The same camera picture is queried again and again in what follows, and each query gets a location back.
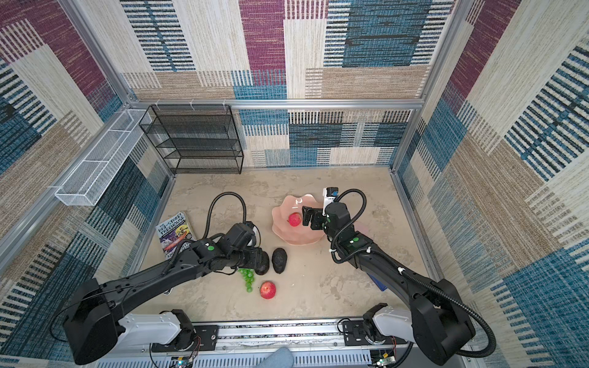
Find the red fake apple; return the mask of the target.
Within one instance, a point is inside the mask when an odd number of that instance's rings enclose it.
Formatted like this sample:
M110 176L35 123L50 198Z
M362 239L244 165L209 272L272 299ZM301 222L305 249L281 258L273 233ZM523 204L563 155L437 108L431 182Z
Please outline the red fake apple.
M273 299L276 296L277 288L273 282L263 282L259 288L259 293L265 300Z
M288 216L288 224L291 227L297 227L302 224L302 215L300 213L292 213Z

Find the green fake grape bunch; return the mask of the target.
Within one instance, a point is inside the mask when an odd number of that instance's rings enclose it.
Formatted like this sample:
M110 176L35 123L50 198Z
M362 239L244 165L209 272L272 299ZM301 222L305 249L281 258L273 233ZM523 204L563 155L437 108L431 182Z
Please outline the green fake grape bunch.
M239 274L242 276L246 291L251 293L253 291L253 284L255 281L254 271L248 268L240 268Z

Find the dark fake avocado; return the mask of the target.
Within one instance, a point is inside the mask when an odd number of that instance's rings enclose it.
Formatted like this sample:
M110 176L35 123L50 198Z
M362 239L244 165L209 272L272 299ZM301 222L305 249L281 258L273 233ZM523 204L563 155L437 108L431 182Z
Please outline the dark fake avocado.
M276 248L271 257L271 264L276 274L282 274L287 265L288 254L283 248Z

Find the red fake apple front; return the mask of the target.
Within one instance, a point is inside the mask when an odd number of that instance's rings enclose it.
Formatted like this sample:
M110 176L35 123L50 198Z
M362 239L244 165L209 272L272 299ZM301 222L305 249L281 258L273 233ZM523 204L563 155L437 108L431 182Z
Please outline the red fake apple front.
M273 299L276 296L277 288L273 282L263 282L259 288L259 293L265 300Z

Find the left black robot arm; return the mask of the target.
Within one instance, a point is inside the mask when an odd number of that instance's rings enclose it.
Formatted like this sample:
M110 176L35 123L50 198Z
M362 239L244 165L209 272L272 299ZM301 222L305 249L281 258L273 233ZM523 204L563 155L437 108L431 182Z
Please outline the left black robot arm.
M63 309L66 341L77 365L93 363L132 334L124 326L127 315L156 296L182 285L221 273L268 266L259 245L257 226L243 219L226 233L183 239L170 259L127 277L99 283L92 278L72 294Z

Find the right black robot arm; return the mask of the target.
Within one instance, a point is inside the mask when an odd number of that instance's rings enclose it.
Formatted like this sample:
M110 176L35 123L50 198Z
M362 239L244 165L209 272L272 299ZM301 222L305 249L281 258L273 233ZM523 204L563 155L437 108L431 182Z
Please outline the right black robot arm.
M342 202L351 193L357 193L362 199L355 216L351 216ZM330 202L322 208L303 207L302 224L326 234L335 263L348 263L375 277L409 309L398 314L385 307L372 309L368 314L367 331L374 329L381 337L400 337L415 343L439 366L455 355L480 359L495 352L497 339L492 328L480 314L463 303L451 282L446 279L435 282L416 273L354 228L368 203L361 190L340 193L336 187L328 187L325 194Z

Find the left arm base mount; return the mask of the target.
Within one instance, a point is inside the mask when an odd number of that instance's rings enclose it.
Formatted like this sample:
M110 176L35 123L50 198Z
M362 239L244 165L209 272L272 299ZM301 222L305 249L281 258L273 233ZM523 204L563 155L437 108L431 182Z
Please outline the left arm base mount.
M201 351L216 349L219 325L206 324L194 326L189 332L181 331L171 343L162 345L154 343L152 353L180 353L188 355Z

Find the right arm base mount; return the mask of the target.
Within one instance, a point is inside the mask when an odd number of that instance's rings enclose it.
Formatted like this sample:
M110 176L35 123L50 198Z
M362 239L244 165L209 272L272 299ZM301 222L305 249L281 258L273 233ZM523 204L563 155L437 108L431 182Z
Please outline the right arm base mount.
M377 329L364 320L342 318L336 323L338 332L343 336L346 347L382 346L407 344L408 341L400 337L385 337Z

